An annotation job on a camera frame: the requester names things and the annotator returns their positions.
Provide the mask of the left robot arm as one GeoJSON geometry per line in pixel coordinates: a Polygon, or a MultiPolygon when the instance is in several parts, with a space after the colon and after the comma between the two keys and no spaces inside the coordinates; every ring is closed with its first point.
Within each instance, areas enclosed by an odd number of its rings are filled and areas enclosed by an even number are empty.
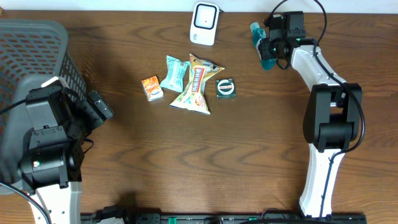
{"type": "Polygon", "coordinates": [[[31,90],[26,108],[31,144],[19,170],[36,223],[80,223],[82,144],[113,116],[97,91],[80,98],[62,86],[31,90]]]}

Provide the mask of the yellow snack bag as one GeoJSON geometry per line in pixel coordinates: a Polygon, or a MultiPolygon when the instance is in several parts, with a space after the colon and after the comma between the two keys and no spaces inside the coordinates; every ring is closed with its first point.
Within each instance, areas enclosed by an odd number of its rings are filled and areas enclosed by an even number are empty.
{"type": "Polygon", "coordinates": [[[171,102],[170,106],[210,115],[205,100],[206,82],[225,68],[212,61],[190,54],[189,78],[184,91],[171,102]]]}

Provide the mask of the small green round-logo box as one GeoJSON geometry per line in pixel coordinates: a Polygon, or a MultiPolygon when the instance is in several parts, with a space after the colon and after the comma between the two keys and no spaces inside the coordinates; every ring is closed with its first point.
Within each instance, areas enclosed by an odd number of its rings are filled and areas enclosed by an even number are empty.
{"type": "Polygon", "coordinates": [[[216,80],[216,97],[217,99],[236,97],[236,87],[233,78],[216,80]]]}

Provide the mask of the small orange packet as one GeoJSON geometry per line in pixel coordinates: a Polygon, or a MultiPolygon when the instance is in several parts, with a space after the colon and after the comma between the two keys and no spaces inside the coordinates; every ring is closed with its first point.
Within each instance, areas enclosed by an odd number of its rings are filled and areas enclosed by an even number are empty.
{"type": "Polygon", "coordinates": [[[154,101],[164,97],[164,92],[156,76],[147,78],[141,81],[141,83],[148,101],[154,101]]]}

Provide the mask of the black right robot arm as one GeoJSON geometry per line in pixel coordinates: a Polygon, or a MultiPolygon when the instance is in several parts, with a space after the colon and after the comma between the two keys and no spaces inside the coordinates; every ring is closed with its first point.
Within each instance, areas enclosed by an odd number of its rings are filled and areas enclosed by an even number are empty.
{"type": "Polygon", "coordinates": [[[335,73],[304,30],[270,30],[257,48],[265,61],[286,60],[310,90],[303,119],[310,161],[299,205],[305,217],[326,218],[340,163],[364,138],[362,89],[335,73]]]}

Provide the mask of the teal snack pack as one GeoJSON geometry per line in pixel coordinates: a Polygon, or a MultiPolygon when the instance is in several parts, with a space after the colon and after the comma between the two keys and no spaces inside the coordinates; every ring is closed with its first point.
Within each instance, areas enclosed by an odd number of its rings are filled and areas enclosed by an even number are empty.
{"type": "Polygon", "coordinates": [[[181,93],[183,91],[183,79],[185,77],[189,61],[181,61],[172,56],[166,56],[167,75],[161,81],[160,86],[181,93]]]}

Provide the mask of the blue mouthwash bottle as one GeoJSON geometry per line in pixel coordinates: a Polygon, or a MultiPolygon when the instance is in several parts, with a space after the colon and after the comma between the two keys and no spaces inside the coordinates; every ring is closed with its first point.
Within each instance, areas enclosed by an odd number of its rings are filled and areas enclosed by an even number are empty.
{"type": "Polygon", "coordinates": [[[270,70],[275,65],[275,58],[269,52],[269,38],[258,22],[253,22],[250,25],[250,29],[252,43],[261,61],[261,67],[263,70],[270,70]]]}

